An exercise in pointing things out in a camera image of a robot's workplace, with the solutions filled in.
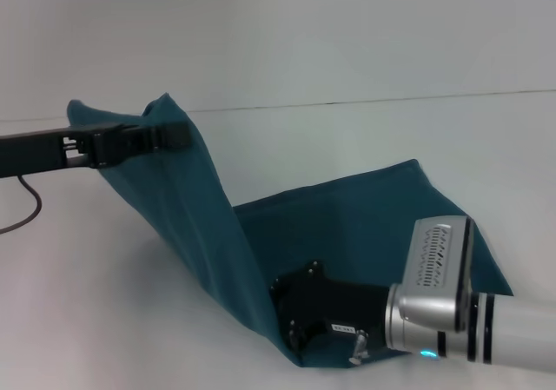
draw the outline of teal fabric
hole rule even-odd
[[[191,149],[136,157],[101,173],[214,299],[298,365],[281,340],[268,294],[275,277],[316,259],[337,280],[390,286],[403,275],[415,220],[463,215],[430,184],[415,160],[233,208],[201,134],[170,96],[150,103],[142,116],[113,114],[72,101],[68,117],[72,126],[190,124]],[[477,291],[511,294],[479,231],[472,282]],[[350,367],[352,350],[349,342],[321,337],[309,346],[302,365]],[[396,354],[379,351],[367,362]]]

